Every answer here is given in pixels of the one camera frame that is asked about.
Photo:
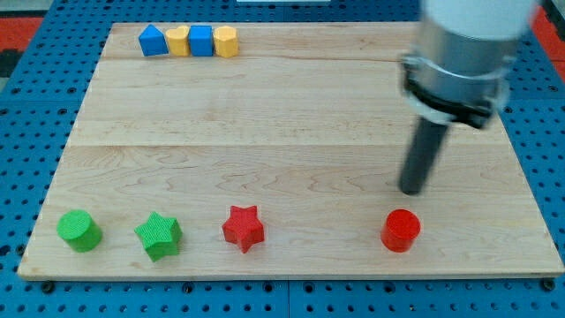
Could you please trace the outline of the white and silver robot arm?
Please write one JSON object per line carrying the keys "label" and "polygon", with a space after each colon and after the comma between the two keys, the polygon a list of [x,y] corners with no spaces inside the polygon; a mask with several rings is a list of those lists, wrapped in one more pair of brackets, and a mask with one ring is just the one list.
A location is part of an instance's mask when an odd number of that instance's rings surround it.
{"label": "white and silver robot arm", "polygon": [[481,129],[509,98],[516,61],[538,0],[422,0],[403,92],[422,118]]}

